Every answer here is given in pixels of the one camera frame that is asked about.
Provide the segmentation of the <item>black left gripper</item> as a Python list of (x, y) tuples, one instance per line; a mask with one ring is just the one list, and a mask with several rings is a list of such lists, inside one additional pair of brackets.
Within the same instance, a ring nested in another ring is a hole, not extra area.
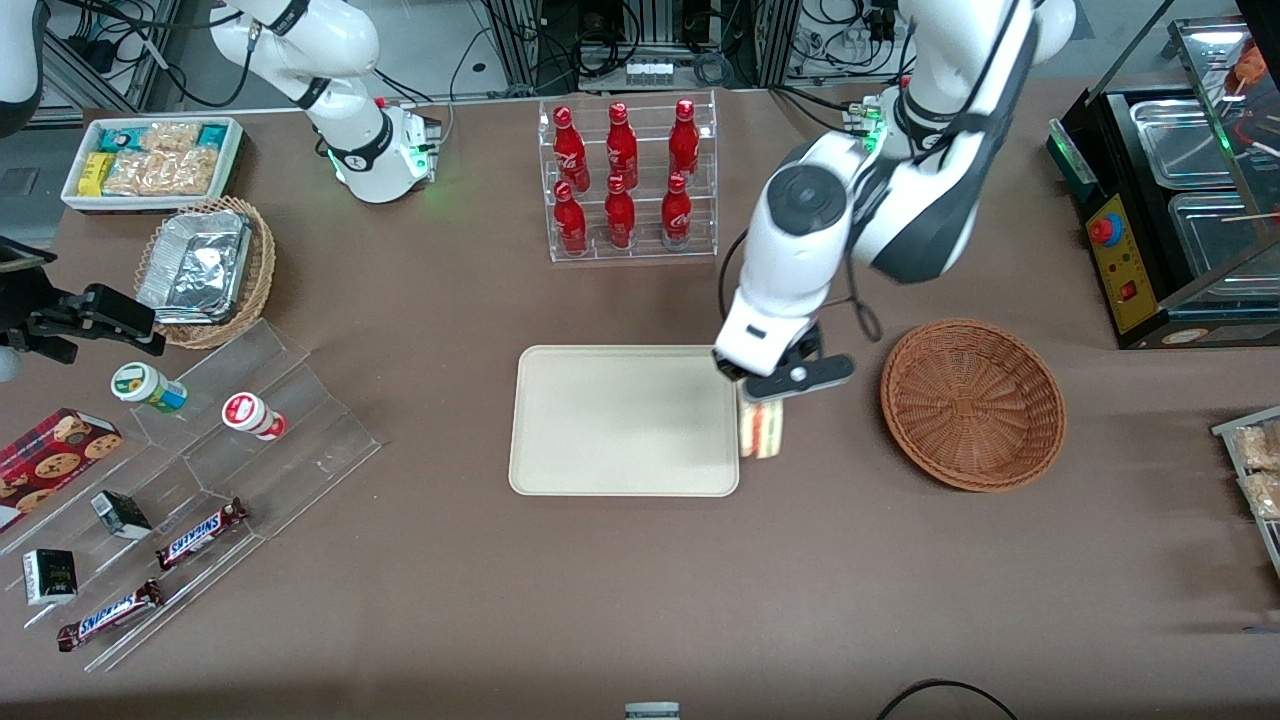
[[(813, 355), (814, 343), (822, 343), (820, 325), (815, 322), (804, 327), (795, 324), (727, 325), (714, 346), (717, 369), (737, 382), (737, 409), (746, 413), (751, 402), (745, 392), (745, 379), (764, 379), (786, 372), (800, 363), (801, 357)], [(776, 400), (778, 407), (786, 407), (788, 396)]]

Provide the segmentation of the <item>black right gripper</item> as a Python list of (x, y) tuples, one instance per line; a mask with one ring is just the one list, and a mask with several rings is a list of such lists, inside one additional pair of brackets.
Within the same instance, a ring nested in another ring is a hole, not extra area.
[(78, 347), (68, 337), (86, 337), (88, 320), (97, 323), (100, 340), (116, 341), (152, 357), (165, 352), (166, 338), (152, 331), (155, 311), (137, 300), (105, 284), (72, 293), (55, 287), (41, 266), (3, 265), (3, 348), (72, 364)]

